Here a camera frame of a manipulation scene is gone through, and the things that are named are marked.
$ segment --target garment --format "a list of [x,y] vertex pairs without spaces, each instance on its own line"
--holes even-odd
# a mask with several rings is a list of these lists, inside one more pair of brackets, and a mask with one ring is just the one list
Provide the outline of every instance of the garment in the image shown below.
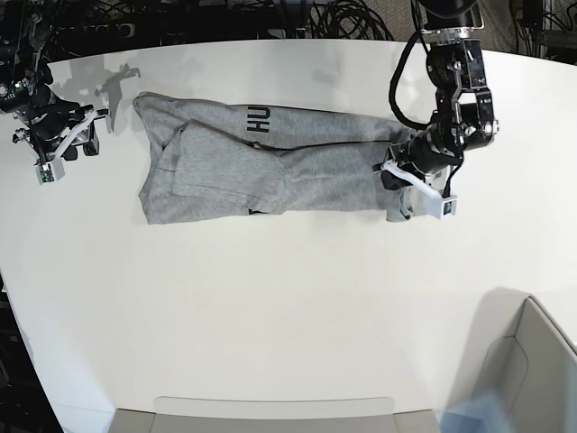
[[[133,105],[151,141],[140,193],[149,224],[252,211],[379,209],[389,221],[424,213],[416,189],[387,191],[373,172],[392,143],[415,134],[397,122],[151,93]],[[303,145],[315,147],[291,151]]]

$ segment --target black cable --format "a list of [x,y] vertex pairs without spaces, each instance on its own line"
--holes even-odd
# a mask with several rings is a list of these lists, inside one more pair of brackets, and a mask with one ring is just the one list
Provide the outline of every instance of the black cable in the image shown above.
[[550,12],[543,12],[543,18],[546,18],[547,20],[549,20],[553,24],[557,24],[557,26],[561,30],[566,30],[566,31],[570,30],[569,26],[567,24],[565,24],[563,21],[561,21],[561,18],[559,18],[555,14],[552,14]]
[[423,39],[423,33],[421,32],[421,26],[420,26],[421,20],[417,8],[418,6],[415,6],[415,4],[411,1],[411,16],[413,17],[413,25],[415,26],[415,32],[419,33],[419,40],[421,41],[421,45],[423,45],[423,50],[425,50],[425,53],[428,55],[429,49],[426,47],[425,39]]
[[571,30],[573,30],[574,16],[571,17],[571,14],[569,13],[569,11],[571,11],[574,7],[577,7],[577,2],[570,4],[569,6],[567,6],[567,9],[565,9],[565,12],[567,13],[567,17],[569,18]]
[[379,14],[363,0],[335,0],[326,5],[314,4],[313,9],[316,19],[311,14],[310,28],[314,39],[395,40]]
[[406,118],[405,115],[403,115],[403,112],[400,111],[400,108],[398,107],[398,104],[397,104],[398,83],[400,82],[400,78],[403,75],[403,70],[405,69],[405,66],[407,65],[408,56],[410,56],[411,51],[413,50],[413,47],[417,43],[419,35],[420,35],[420,32],[414,32],[412,34],[412,36],[410,37],[410,39],[407,42],[407,45],[405,45],[405,48],[403,49],[402,54],[400,55],[400,59],[398,61],[397,68],[395,69],[395,73],[393,74],[393,78],[390,80],[389,103],[390,103],[391,110],[395,114],[395,117],[397,117],[397,119],[403,125],[408,126],[409,128],[417,129],[418,131],[425,131],[425,129],[428,127],[428,124],[421,124],[419,122],[415,122],[413,120]]
[[513,9],[513,0],[508,0],[508,11],[511,15],[511,20],[513,20],[513,27],[515,29],[515,53],[519,54],[519,29],[517,26],[517,13]]
[[463,14],[466,14],[478,3],[478,1],[479,0],[470,0],[468,3],[465,3],[463,6],[457,8],[457,10],[451,14],[442,14],[439,11],[436,11],[435,8],[443,2],[440,2],[439,0],[418,0],[418,2],[422,4],[430,14],[445,20],[452,20],[453,18],[457,18]]

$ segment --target white plastic bracket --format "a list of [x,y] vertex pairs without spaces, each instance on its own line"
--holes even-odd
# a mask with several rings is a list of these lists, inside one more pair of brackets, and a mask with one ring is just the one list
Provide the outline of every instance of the white plastic bracket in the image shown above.
[[414,174],[401,170],[393,160],[385,161],[380,169],[388,171],[396,178],[402,179],[413,185],[426,196],[425,211],[428,215],[443,220],[447,215],[457,213],[457,197],[444,198],[439,191],[427,185]]

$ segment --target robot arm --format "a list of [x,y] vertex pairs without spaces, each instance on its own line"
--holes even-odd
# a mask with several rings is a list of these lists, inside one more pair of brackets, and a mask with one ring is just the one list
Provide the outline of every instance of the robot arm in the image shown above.
[[[408,143],[391,146],[380,170],[386,189],[417,187],[428,198],[428,213],[443,218],[456,211],[457,197],[451,195],[451,179],[463,165],[464,152],[489,145],[499,123],[493,114],[480,41],[470,37],[474,29],[482,28],[477,2],[418,1],[426,9],[427,24],[411,37],[403,51],[391,80],[389,101],[400,122],[421,132]],[[413,4],[416,22],[420,22],[418,10],[418,4]],[[437,109],[428,124],[408,120],[395,99],[408,55],[422,34],[429,34],[433,40],[426,68],[437,88]],[[447,167],[452,168],[444,190],[432,189],[427,179]]]
[[41,184],[64,175],[62,159],[75,160],[76,146],[82,145],[86,156],[98,155],[94,121],[107,114],[60,99],[48,87],[53,80],[43,56],[58,6],[58,0],[11,0],[0,23],[0,111],[26,126],[13,141],[30,145]]

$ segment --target white table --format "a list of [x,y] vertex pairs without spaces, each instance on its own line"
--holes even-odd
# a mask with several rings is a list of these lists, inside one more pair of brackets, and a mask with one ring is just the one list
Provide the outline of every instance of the white table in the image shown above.
[[[146,225],[139,92],[392,118],[402,47],[243,41],[54,64],[61,97],[101,106],[98,89],[106,83],[114,102],[117,82],[122,99],[114,133],[98,124],[101,154],[43,187],[28,150],[10,142],[20,126],[0,118],[0,267],[64,427],[104,432],[114,408],[154,410],[159,396],[390,397],[396,412],[443,409],[471,393],[527,293],[576,287],[577,69],[495,52],[485,60],[501,132],[466,155],[457,217]],[[114,78],[124,65],[141,76]],[[421,121],[435,107],[419,47],[398,100]]]

